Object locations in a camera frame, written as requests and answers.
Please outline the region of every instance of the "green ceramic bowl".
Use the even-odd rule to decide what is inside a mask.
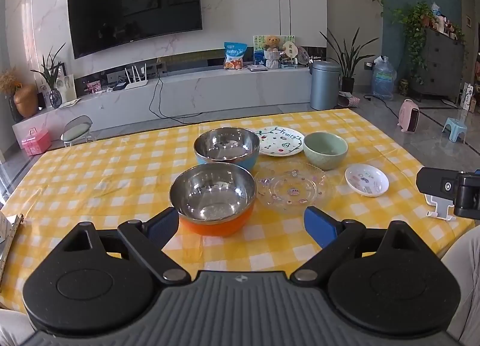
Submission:
[[[313,132],[306,135],[303,141],[303,152],[307,159],[323,170],[337,168],[348,150],[348,143],[333,133]]]

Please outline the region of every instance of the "television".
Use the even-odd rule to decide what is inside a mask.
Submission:
[[[200,0],[67,0],[75,59],[110,47],[200,30]]]

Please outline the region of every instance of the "gray cabinet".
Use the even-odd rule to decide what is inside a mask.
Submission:
[[[458,40],[427,29],[423,57],[427,68],[419,69],[423,84],[412,82],[411,88],[420,94],[458,97],[462,78],[464,46]]]

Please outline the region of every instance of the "chair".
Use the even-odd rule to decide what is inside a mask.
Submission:
[[[445,131],[445,127],[447,125],[450,125],[450,137],[448,137],[450,141],[455,143],[458,135],[463,132],[463,142],[465,143],[465,137],[467,136],[467,125],[462,120],[448,117],[447,121],[445,121],[442,132]]]
[[[94,141],[90,134],[90,127],[92,120],[88,116],[80,116],[71,120],[64,128],[60,139],[63,141],[65,147],[70,147],[73,142],[85,137],[87,143]]]

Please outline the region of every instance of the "floor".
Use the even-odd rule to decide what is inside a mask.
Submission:
[[[448,132],[442,133],[442,126],[448,117],[459,118],[460,113],[463,112],[462,110],[449,109],[449,107],[440,100],[423,99],[422,103],[418,103],[422,114],[419,116],[417,130],[415,133],[405,133],[401,132],[400,127],[397,126],[398,119],[385,106],[383,101],[375,98],[371,98],[371,101],[369,101],[363,98],[363,96],[363,94],[357,94],[357,97],[360,97],[361,101],[359,107],[354,108],[354,111],[393,138],[393,140],[404,147],[423,165],[458,171],[475,171],[477,168],[480,168],[479,113],[468,113],[465,120],[468,127],[466,136],[467,144],[463,144],[460,140],[452,143],[448,139]],[[404,97],[395,95],[394,99],[387,101],[386,104],[395,114],[398,114],[403,101]],[[93,135],[96,139],[103,139],[190,123],[311,110],[313,109],[309,103],[233,109],[203,113],[195,117],[178,120],[165,118],[124,125],[97,131],[94,132]],[[56,141],[52,144],[52,148],[58,147],[63,147],[63,143]],[[0,165],[1,203],[4,203],[6,199],[8,199],[9,195],[14,191],[39,157],[40,155],[28,157],[23,150],[19,149],[6,163]]]

